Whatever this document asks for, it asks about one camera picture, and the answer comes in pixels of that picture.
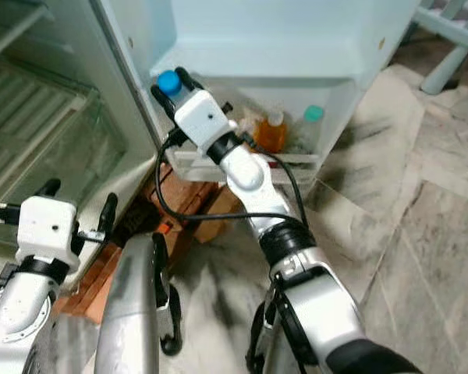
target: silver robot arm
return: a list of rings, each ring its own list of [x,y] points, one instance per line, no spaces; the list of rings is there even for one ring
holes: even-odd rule
[[[277,320],[296,360],[302,365],[318,365],[323,373],[420,372],[395,352],[367,339],[356,303],[308,228],[295,220],[290,205],[275,190],[268,162],[248,150],[234,134],[236,124],[227,119],[225,109],[184,68],[177,68],[175,74],[175,82],[179,80],[189,91],[175,96],[180,102],[174,102],[171,95],[181,89],[180,84],[170,86],[170,81],[158,78],[151,92],[176,124],[175,131],[182,131],[177,144],[190,139],[207,154],[225,172],[229,188],[247,213],[288,217],[249,218],[271,266],[272,287],[257,313],[259,326],[252,328],[248,369],[264,369]]]
[[[162,234],[126,243],[104,310],[96,374],[155,374],[158,341],[169,356],[182,348],[179,293],[168,283],[167,262]]]

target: open refrigerator door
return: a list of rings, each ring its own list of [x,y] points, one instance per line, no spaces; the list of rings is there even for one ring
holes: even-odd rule
[[[109,41],[86,2],[0,0],[0,202],[21,203],[50,178],[96,228],[110,192],[117,216],[152,172],[155,145]],[[0,225],[0,270],[17,228]],[[87,243],[73,288],[97,255]]]
[[[122,0],[94,2],[139,100],[163,138],[171,123],[151,99],[159,74],[183,66],[240,123],[284,112],[297,132],[309,108],[324,116],[304,150],[279,154],[300,186],[310,186],[361,97],[388,63],[419,0]],[[182,178],[220,181],[222,173],[186,143],[168,159]],[[284,172],[273,180],[288,184]]]

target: refrigerator shelf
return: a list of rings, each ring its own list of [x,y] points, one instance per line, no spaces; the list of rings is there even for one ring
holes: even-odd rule
[[[40,19],[50,17],[50,12],[43,4],[38,5],[8,0],[0,1],[0,7],[3,7],[3,13],[11,13],[13,15],[7,15],[10,18],[10,25],[0,23],[0,53]]]
[[[80,93],[0,63],[0,199],[86,103]]]

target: cable connector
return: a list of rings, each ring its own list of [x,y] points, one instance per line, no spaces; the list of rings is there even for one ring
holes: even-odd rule
[[[0,288],[5,287],[10,277],[16,272],[18,266],[15,263],[6,263],[0,272]]]
[[[189,138],[180,127],[174,127],[168,133],[168,138],[166,138],[166,143],[169,146],[182,146]]]
[[[247,143],[251,148],[257,148],[257,142],[255,142],[255,139],[253,139],[248,132],[245,131],[241,134],[241,140]]]
[[[21,206],[16,204],[0,203],[0,224],[19,224]]]

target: tiled floor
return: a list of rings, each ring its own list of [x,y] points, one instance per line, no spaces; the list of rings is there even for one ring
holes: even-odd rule
[[[468,89],[426,97],[420,80],[402,66],[378,77],[307,212],[367,332],[426,373],[468,374]],[[165,372],[245,372],[267,285],[257,244],[238,225],[186,261],[175,282],[190,341]]]

